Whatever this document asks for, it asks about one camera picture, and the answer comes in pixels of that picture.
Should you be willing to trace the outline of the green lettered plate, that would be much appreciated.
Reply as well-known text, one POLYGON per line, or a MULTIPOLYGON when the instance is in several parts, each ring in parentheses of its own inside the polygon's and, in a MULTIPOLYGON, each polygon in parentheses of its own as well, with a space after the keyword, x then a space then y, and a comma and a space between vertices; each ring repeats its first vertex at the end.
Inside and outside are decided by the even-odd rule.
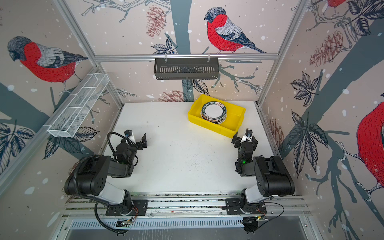
POLYGON ((202 106, 201 115, 206 120, 221 121, 227 115, 227 108, 221 102, 211 101, 202 106))

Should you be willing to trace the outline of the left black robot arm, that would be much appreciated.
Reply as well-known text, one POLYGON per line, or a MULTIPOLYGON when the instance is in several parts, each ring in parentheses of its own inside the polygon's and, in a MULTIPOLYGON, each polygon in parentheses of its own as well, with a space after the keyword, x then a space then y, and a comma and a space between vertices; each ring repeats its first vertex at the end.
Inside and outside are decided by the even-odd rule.
POLYGON ((148 147, 147 135, 136 141, 132 130, 123 135, 107 134, 111 156, 92 155, 82 158, 64 185, 67 195, 77 196, 102 203, 105 206, 130 206, 131 197, 127 190, 108 182, 107 178, 129 178, 139 162, 138 151, 148 147))

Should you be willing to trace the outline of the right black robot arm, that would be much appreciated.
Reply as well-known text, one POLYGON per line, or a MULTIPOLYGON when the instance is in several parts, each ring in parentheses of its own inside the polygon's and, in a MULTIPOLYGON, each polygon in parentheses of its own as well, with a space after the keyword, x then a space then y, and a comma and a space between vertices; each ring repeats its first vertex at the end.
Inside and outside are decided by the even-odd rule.
POLYGON ((242 177, 256 178, 254 186, 242 190, 243 205, 254 205, 274 196, 292 196, 295 193, 294 181, 281 157, 253 156, 258 141, 252 130, 247 129, 241 138, 235 134, 232 144, 238 150, 236 172, 242 177))

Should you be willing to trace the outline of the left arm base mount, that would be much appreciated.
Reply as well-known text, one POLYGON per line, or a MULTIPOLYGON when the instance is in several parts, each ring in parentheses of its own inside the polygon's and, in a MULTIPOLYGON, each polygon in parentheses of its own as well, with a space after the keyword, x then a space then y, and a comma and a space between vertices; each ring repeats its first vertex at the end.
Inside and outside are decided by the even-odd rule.
POLYGON ((119 205, 110 205, 107 207, 107 217, 125 217, 125 216, 145 216, 148 200, 130 200, 119 205))

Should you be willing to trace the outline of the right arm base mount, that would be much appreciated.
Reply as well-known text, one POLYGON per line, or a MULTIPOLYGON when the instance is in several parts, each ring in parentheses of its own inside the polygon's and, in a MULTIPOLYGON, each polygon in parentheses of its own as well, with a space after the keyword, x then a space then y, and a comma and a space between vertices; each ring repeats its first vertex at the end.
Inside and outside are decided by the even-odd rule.
POLYGON ((246 200, 225 199, 222 207, 228 215, 266 215, 267 210, 263 203, 248 203, 246 200))

